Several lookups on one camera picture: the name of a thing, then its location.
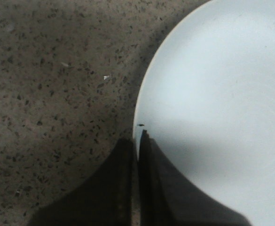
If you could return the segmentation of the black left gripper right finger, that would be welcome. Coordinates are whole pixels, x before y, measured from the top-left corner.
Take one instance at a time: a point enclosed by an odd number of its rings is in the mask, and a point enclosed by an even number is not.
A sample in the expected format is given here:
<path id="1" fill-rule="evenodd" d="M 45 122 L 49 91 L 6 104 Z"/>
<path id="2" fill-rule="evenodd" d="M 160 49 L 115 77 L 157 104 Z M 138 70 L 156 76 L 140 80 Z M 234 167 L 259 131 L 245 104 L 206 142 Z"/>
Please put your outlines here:
<path id="1" fill-rule="evenodd" d="M 143 130 L 139 191 L 142 226 L 248 226 L 242 214 L 206 195 L 186 179 Z"/>

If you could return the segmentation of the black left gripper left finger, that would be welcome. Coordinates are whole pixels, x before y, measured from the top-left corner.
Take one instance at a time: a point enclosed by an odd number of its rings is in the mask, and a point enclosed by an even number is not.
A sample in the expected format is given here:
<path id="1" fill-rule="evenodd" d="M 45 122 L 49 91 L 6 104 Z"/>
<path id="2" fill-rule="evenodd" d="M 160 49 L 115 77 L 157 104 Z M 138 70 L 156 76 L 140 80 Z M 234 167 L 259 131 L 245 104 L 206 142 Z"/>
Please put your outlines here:
<path id="1" fill-rule="evenodd" d="M 81 186 L 40 208 L 30 226 L 129 226 L 134 145 L 119 139 L 108 158 Z"/>

